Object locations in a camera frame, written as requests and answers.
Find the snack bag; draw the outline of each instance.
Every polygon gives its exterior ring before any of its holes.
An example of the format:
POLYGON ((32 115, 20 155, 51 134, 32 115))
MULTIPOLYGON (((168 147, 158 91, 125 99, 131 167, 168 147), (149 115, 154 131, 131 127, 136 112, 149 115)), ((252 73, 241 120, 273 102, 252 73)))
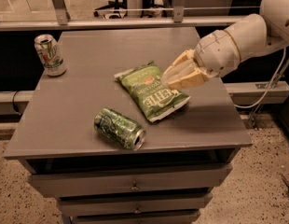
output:
POLYGON ((167 117, 190 99, 190 96, 178 90, 164 88, 160 82, 161 76, 154 62, 115 74, 115 78, 151 122, 167 117))

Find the speckled floor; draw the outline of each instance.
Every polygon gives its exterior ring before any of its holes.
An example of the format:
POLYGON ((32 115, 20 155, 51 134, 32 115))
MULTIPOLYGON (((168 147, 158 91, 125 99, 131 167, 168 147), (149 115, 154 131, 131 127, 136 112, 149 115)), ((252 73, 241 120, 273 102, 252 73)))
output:
MULTIPOLYGON (((289 141, 270 114, 257 116, 258 131, 243 121, 254 145, 238 153, 196 224, 289 224, 289 196, 281 179, 281 173, 289 178, 289 141)), ((17 161, 2 158, 6 137, 0 140, 0 224, 61 224, 55 201, 27 184, 28 172, 17 161)))

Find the white cable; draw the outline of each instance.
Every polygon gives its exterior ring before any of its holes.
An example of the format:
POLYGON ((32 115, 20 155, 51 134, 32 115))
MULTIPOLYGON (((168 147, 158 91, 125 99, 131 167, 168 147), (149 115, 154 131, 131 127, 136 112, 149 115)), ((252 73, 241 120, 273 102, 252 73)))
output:
POLYGON ((265 91, 264 94, 259 98, 259 100, 258 100, 257 102, 255 102, 253 105, 247 105, 247 106, 234 105, 234 106, 236 106, 237 108, 252 108, 252 107, 258 105, 258 104, 259 104, 259 103, 260 103, 260 102, 265 98, 265 96, 266 96, 267 93, 268 93, 268 90, 271 89, 271 84, 272 84, 272 82, 273 82, 273 80, 274 80, 276 74, 279 72, 279 70, 280 70, 281 67, 282 67, 282 64, 283 64, 284 59, 285 59, 285 55, 286 55, 286 48, 283 49, 282 60, 281 60, 280 64, 278 65, 278 67, 277 67, 277 69, 276 69, 276 71, 275 71, 273 77, 271 78, 269 84, 267 85, 267 89, 266 89, 266 91, 265 91))

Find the dark wooden drawer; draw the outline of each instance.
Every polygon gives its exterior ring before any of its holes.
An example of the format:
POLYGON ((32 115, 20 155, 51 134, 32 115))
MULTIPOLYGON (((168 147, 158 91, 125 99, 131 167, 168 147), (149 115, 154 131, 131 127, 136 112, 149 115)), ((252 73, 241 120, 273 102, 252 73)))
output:
POLYGON ((57 175, 32 175, 31 185, 44 197, 193 189, 219 186, 231 164, 209 164, 57 175))
POLYGON ((74 224, 190 224, 200 211, 160 212, 139 215, 113 215, 102 217, 75 217, 74 224))
POLYGON ((211 193, 192 189, 167 192, 142 192, 138 195, 107 195, 107 197, 60 201, 58 208, 68 217, 109 214, 141 214, 148 212, 195 210, 211 200, 211 193))

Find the drawer knob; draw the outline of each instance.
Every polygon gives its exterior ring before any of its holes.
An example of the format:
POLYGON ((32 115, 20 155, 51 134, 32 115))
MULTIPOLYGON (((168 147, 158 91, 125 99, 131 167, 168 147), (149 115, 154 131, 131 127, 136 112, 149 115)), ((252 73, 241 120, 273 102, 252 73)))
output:
POLYGON ((136 208, 136 210, 134 211, 134 214, 141 214, 142 213, 142 211, 141 210, 139 210, 139 208, 137 207, 136 208))
POLYGON ((131 191, 138 191, 140 188, 137 187, 136 183, 133 184, 133 187, 131 188, 131 191))

